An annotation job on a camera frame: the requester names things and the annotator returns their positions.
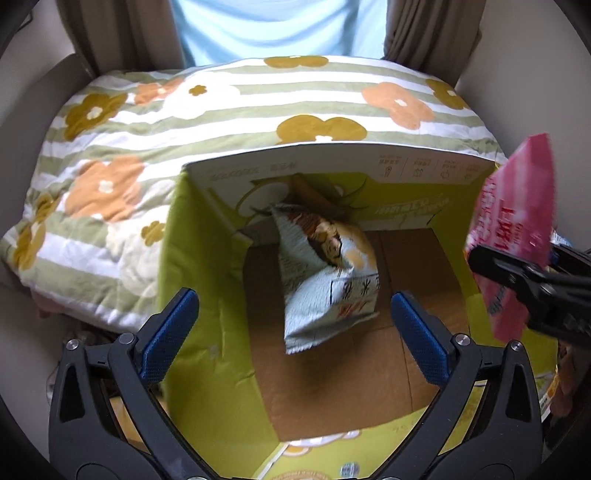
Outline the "pink snack packet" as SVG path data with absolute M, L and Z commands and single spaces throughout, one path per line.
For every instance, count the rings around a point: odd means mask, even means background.
M 475 204 L 464 255 L 478 245 L 533 262 L 549 263 L 555 215 L 555 170 L 549 135 L 528 137 L 483 184 Z M 509 288 L 473 274 L 495 339 L 520 339 L 528 312 Z

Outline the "pale rice snack bag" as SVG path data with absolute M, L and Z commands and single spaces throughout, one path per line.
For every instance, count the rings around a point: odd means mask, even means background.
M 377 256 L 363 230 L 298 205 L 271 208 L 280 235 L 283 341 L 289 355 L 378 316 Z

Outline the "green cardboard box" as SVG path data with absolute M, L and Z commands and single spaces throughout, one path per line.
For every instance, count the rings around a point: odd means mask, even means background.
M 556 350 L 473 275 L 486 244 L 546 265 L 555 175 L 545 136 L 490 155 L 377 143 L 192 153 L 178 175 L 158 295 L 197 323 L 164 379 L 174 426 L 223 477 L 370 474 L 445 386 L 449 364 L 391 298 L 408 290 L 482 343 Z

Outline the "floral striped quilt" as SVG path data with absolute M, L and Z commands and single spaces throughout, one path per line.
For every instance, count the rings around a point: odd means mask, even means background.
M 114 71 L 38 84 L 1 143 L 1 261 L 40 308 L 137 329 L 163 292 L 175 188 L 193 176 L 207 209 L 247 231 L 297 177 L 364 228 L 415 229 L 504 162 L 445 82 L 342 56 Z

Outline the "right brown curtain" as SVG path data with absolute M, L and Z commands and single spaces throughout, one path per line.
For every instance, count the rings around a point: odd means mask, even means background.
M 384 58 L 457 84 L 481 39 L 485 0 L 388 3 Z

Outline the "brown curtain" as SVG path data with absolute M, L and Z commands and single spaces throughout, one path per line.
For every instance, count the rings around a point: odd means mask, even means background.
M 183 69 L 172 4 L 162 0 L 62 0 L 63 26 L 96 75 Z
M 485 0 L 388 3 L 384 58 L 457 84 L 481 39 Z

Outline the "left brown curtain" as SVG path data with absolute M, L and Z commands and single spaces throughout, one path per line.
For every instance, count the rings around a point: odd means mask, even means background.
M 96 75 L 183 69 L 172 4 L 162 0 L 62 0 L 63 26 Z

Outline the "light blue sheer curtain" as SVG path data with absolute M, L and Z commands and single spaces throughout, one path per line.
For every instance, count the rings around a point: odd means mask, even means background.
M 273 56 L 339 55 L 380 59 L 386 1 L 173 1 L 190 66 Z

